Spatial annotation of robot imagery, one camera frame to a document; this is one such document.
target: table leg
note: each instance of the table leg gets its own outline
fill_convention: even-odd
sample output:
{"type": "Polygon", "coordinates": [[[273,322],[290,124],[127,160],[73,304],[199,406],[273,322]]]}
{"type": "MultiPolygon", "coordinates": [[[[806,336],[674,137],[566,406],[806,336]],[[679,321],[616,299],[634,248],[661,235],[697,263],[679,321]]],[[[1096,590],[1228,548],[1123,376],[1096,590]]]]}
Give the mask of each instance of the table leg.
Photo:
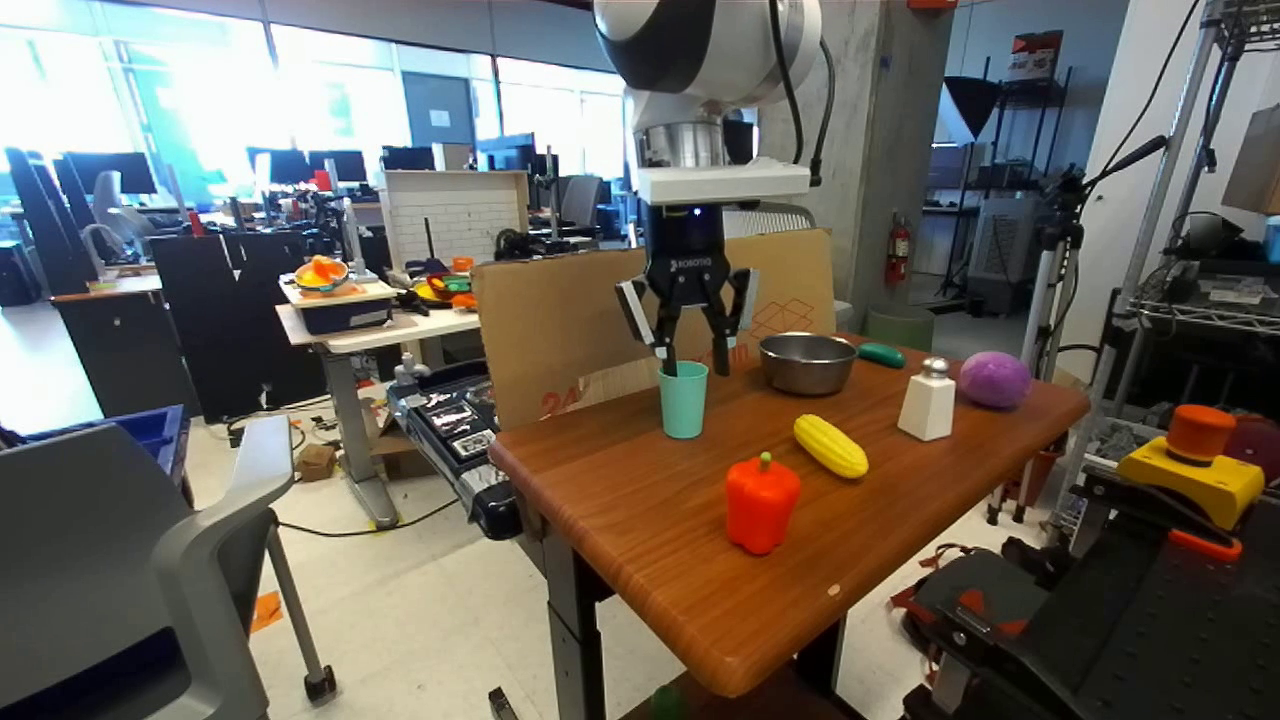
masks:
{"type": "Polygon", "coordinates": [[[395,526],[398,510],[388,495],[380,462],[373,461],[350,356],[323,353],[323,389],[331,397],[335,433],[342,439],[342,473],[356,503],[366,510],[377,526],[395,526]]]}
{"type": "Polygon", "coordinates": [[[843,615],[825,629],[797,660],[797,674],[816,689],[821,695],[829,695],[843,715],[860,715],[855,707],[843,705],[843,695],[835,695],[835,671],[838,671],[838,644],[843,644],[843,615]]]}
{"type": "Polygon", "coordinates": [[[596,571],[558,538],[544,537],[549,625],[558,720],[603,720],[603,663],[596,629],[596,571]]]}

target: orange object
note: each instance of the orange object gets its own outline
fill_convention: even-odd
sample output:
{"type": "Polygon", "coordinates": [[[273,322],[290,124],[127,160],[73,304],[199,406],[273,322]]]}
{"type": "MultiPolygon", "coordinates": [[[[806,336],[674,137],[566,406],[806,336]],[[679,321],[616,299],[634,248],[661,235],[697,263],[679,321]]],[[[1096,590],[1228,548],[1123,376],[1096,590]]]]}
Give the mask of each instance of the orange object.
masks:
{"type": "Polygon", "coordinates": [[[790,509],[798,499],[798,477],[758,452],[727,468],[723,499],[727,538],[743,552],[769,555],[789,537],[790,509]]]}
{"type": "Polygon", "coordinates": [[[476,257],[451,257],[449,268],[451,268],[455,277],[467,277],[467,273],[476,268],[476,257]]]}
{"type": "Polygon", "coordinates": [[[1181,402],[1166,424],[1166,452],[1211,462],[1234,433],[1234,414],[1208,402],[1181,402]]]}
{"type": "Polygon", "coordinates": [[[476,294],[451,294],[449,299],[455,313],[476,313],[479,304],[476,304],[476,294]]]}
{"type": "Polygon", "coordinates": [[[253,602],[253,625],[249,625],[249,630],[264,630],[264,629],[273,629],[280,615],[285,615],[285,610],[280,610],[280,590],[264,590],[264,594],[257,594],[257,602],[253,602]]]}
{"type": "Polygon", "coordinates": [[[1230,545],[1217,545],[1217,538],[1208,538],[1208,537],[1193,537],[1193,533],[1173,526],[1173,533],[1162,537],[1162,545],[1182,548],[1182,552],[1195,552],[1195,555],[1217,559],[1217,565],[1240,565],[1240,555],[1242,555],[1240,537],[1230,537],[1230,545]]]}

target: green cup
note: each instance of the green cup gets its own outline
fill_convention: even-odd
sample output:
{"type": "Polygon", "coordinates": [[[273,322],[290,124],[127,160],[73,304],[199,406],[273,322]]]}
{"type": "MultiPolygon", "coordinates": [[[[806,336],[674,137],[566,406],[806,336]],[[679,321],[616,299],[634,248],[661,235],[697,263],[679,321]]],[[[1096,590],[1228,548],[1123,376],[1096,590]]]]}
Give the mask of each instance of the green cup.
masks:
{"type": "Polygon", "coordinates": [[[707,364],[674,360],[674,376],[661,370],[663,433],[697,439],[707,414],[707,364]]]}

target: red object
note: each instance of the red object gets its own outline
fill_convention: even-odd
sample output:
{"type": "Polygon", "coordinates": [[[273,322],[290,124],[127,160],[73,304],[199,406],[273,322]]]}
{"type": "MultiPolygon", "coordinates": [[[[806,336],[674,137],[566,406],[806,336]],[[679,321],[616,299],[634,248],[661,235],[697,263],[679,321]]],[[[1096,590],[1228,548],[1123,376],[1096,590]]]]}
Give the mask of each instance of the red object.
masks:
{"type": "Polygon", "coordinates": [[[953,12],[955,0],[908,0],[911,12],[953,12]]]}
{"type": "Polygon", "coordinates": [[[887,250],[882,250],[882,286],[898,286],[911,277],[911,227],[891,210],[887,250]]]}
{"type": "Polygon", "coordinates": [[[758,452],[727,468],[723,499],[727,538],[743,552],[769,555],[789,537],[790,509],[798,499],[798,477],[758,452]]]}
{"type": "Polygon", "coordinates": [[[205,241],[205,235],[208,235],[199,210],[189,210],[189,230],[191,230],[191,241],[205,241]]]}
{"type": "Polygon", "coordinates": [[[1162,537],[1162,545],[1182,548],[1182,552],[1202,555],[1202,559],[1217,559],[1217,565],[1240,565],[1240,555],[1242,555],[1240,537],[1230,537],[1230,545],[1217,545],[1208,537],[1193,537],[1193,533],[1173,526],[1162,537]]]}
{"type": "Polygon", "coordinates": [[[1234,414],[1208,402],[1181,402],[1166,424],[1166,452],[1211,462],[1234,433],[1234,414]]]}
{"type": "Polygon", "coordinates": [[[313,185],[317,185],[317,190],[331,190],[328,166],[317,166],[317,173],[313,173],[313,185]]]}
{"type": "Polygon", "coordinates": [[[1275,480],[1280,477],[1280,424],[1269,414],[1257,414],[1257,413],[1240,413],[1223,457],[1257,462],[1257,468],[1265,468],[1265,480],[1275,480]]]}

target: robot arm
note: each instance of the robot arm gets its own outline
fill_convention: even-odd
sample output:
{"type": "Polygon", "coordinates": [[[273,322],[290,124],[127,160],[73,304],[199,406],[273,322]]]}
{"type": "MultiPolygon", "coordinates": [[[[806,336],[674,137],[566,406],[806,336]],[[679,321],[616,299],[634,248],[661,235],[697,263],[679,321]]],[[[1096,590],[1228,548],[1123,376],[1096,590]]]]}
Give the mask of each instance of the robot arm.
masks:
{"type": "Polygon", "coordinates": [[[723,121],[798,83],[821,56],[821,0],[596,0],[612,69],[632,88],[632,179],[645,199],[645,279],[620,283],[634,338],[674,370],[679,309],[705,309],[717,370],[752,321],[754,277],[723,260],[723,204],[798,195],[806,166],[732,164],[723,121]],[[647,328],[645,286],[661,313],[647,328]]]}

